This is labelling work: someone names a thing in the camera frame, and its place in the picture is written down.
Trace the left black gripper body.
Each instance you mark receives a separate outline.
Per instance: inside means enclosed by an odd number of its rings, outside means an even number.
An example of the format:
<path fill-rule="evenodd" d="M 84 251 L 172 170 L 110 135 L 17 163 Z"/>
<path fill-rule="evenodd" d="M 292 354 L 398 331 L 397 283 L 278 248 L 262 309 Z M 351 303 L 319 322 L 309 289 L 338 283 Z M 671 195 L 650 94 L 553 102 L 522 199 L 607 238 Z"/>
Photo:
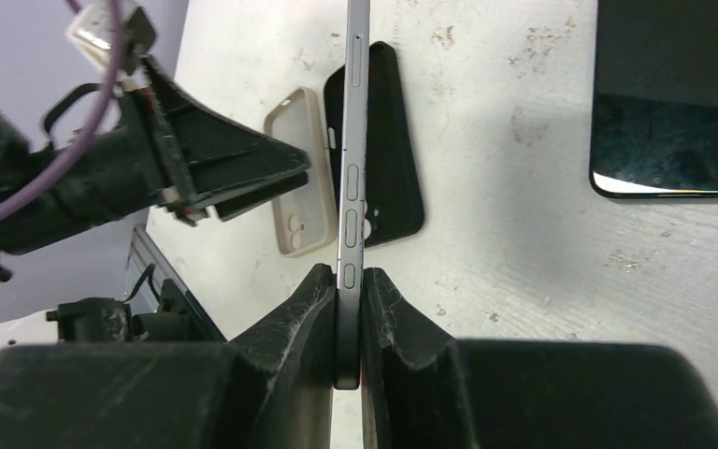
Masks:
<path fill-rule="evenodd" d="M 121 138 L 122 173 L 115 176 L 120 206 L 128 212 L 157 206 L 195 226 L 208 217 L 210 190 L 195 180 L 194 167 L 205 160 L 210 110 L 182 90 L 154 56 L 138 57 L 137 68 L 145 85 L 122 90 L 114 128 Z"/>

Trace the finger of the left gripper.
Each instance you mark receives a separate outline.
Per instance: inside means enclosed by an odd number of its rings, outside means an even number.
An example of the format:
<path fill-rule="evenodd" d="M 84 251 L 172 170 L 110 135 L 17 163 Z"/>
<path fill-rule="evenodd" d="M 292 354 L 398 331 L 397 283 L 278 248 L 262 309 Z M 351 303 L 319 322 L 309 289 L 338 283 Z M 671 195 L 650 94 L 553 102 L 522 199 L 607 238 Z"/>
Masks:
<path fill-rule="evenodd" d="M 302 172 L 308 175 L 310 160 L 304 151 L 207 108 L 208 145 L 205 160 L 194 167 L 194 176 L 210 190 L 208 205 L 248 193 L 267 182 Z"/>
<path fill-rule="evenodd" d="M 306 172 L 293 176 L 267 182 L 250 190 L 248 193 L 229 198 L 215 205 L 217 216 L 220 221 L 227 222 L 239 215 L 253 210 L 279 196 L 283 196 L 308 183 L 309 177 Z"/>

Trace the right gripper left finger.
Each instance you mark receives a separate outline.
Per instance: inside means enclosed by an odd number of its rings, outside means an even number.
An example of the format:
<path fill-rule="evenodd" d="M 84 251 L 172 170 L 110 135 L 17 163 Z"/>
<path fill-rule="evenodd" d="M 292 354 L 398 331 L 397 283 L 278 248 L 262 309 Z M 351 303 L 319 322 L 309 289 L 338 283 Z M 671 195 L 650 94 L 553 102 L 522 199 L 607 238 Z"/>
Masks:
<path fill-rule="evenodd" d="M 227 343 L 0 350 L 0 448 L 326 448 L 334 276 L 315 265 Z"/>

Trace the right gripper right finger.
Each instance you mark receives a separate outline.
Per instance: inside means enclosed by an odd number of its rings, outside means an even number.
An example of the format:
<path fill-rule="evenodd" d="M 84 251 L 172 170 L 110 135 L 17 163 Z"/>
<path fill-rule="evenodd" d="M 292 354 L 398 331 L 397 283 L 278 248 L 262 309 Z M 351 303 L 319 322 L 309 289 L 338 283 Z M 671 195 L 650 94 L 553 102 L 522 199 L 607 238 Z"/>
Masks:
<path fill-rule="evenodd" d="M 718 407 L 664 346 L 459 339 L 364 274 L 368 448 L 718 448 Z"/>

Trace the black phone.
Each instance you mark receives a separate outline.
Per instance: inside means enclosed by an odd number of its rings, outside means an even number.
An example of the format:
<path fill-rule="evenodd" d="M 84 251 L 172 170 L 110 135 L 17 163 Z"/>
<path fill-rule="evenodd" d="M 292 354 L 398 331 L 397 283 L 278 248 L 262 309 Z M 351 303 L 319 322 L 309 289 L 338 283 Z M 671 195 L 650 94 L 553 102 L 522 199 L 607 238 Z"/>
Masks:
<path fill-rule="evenodd" d="M 589 182 L 718 197 L 718 1 L 598 3 Z"/>
<path fill-rule="evenodd" d="M 357 389 L 361 373 L 370 6 L 369 0 L 350 0 L 347 10 L 335 299 L 337 390 Z"/>

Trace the black phone case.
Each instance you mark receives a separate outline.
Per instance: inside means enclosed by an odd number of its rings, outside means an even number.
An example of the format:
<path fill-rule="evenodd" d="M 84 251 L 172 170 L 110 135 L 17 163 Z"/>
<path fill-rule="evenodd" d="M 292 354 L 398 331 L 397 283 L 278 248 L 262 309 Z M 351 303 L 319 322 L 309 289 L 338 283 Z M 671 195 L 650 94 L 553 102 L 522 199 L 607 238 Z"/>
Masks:
<path fill-rule="evenodd" d="M 392 46 L 369 46 L 366 137 L 367 248 L 416 234 L 424 225 L 405 96 Z"/>

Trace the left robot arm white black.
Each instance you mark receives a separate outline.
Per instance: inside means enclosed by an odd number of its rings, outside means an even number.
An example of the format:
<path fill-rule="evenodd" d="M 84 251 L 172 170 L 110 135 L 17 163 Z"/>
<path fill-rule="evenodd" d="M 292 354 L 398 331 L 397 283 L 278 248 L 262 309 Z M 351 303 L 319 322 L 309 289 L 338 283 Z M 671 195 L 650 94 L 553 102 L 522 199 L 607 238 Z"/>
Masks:
<path fill-rule="evenodd" d="M 304 151 L 254 131 L 185 93 L 151 55 L 139 60 L 147 86 L 112 96 L 117 124 L 96 133 L 53 185 L 0 220 L 0 253 L 21 255 L 139 210 L 157 206 L 190 226 L 213 207 L 227 221 L 303 186 Z M 35 181 L 71 149 L 55 148 L 50 130 L 101 84 L 82 84 L 44 117 L 46 147 L 29 142 L 0 114 L 0 204 Z M 0 265 L 0 283 L 12 272 Z"/>

